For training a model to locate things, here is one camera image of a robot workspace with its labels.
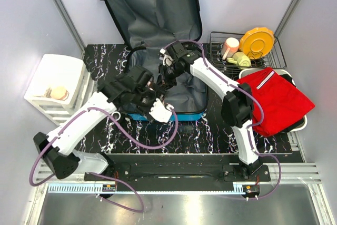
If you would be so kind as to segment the blue cartoon fish suitcase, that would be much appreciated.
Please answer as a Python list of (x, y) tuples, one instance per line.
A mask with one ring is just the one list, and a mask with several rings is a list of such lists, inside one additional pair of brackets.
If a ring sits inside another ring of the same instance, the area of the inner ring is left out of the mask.
[(129, 47), (124, 71), (142, 66), (158, 78), (160, 50), (180, 41), (186, 52), (201, 55), (199, 0), (101, 0)]

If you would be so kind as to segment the small white pink box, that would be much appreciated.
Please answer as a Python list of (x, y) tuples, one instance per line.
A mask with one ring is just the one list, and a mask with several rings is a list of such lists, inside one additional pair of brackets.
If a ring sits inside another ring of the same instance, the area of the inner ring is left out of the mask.
[(52, 88), (48, 87), (44, 93), (44, 97), (46, 98), (51, 98), (51, 92), (52, 92)]

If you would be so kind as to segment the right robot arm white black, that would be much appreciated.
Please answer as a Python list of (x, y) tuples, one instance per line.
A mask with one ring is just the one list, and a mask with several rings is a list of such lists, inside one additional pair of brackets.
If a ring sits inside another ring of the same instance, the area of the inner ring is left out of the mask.
[(188, 73), (205, 83), (222, 100), (221, 117), (232, 128), (239, 149), (239, 175), (251, 181), (262, 166), (253, 134), (253, 110), (257, 104), (247, 83), (225, 76), (205, 57), (202, 45), (187, 49), (175, 41), (160, 49), (162, 64), (158, 67), (158, 84), (165, 89), (176, 85), (177, 77)]

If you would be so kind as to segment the pink round cosmetic item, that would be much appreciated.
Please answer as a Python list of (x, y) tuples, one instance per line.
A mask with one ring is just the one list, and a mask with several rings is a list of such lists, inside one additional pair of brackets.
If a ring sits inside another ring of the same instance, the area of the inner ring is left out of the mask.
[(65, 101), (68, 96), (69, 92), (64, 86), (54, 87), (50, 92), (50, 97), (55, 100)]

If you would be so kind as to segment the black garment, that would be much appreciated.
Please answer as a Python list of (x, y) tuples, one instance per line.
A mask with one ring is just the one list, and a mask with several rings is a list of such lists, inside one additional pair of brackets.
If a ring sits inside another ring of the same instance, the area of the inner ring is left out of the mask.
[[(283, 77), (286, 81), (291, 83), (293, 86), (296, 86), (290, 75), (281, 74), (281, 77)], [(289, 132), (296, 132), (296, 131), (303, 130), (307, 126), (307, 123), (308, 123), (308, 119), (307, 119), (307, 116), (305, 115), (299, 121), (295, 122), (294, 124), (290, 125), (286, 129), (282, 130), (282, 132), (289, 133)]]

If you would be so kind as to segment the red garment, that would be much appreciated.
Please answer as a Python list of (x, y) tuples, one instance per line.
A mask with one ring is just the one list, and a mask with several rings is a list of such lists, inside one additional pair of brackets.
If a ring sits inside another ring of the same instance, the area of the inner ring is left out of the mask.
[(282, 132), (315, 108), (308, 97), (270, 67), (237, 81), (249, 84), (252, 96), (263, 109), (263, 122), (253, 127), (262, 136)]

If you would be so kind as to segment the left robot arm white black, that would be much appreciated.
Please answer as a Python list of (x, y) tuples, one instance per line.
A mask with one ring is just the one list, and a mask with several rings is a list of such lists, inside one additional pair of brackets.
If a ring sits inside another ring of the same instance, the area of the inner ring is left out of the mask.
[(38, 157), (30, 176), (43, 160), (57, 179), (65, 179), (79, 171), (95, 172), (101, 180), (109, 180), (114, 168), (107, 158), (98, 153), (78, 152), (75, 147), (104, 118), (113, 116), (125, 105), (134, 105), (139, 114), (151, 122), (168, 122), (172, 112), (164, 104), (166, 94), (166, 89), (154, 81), (153, 74), (139, 65), (105, 81), (63, 125), (48, 134), (38, 132), (33, 137)]

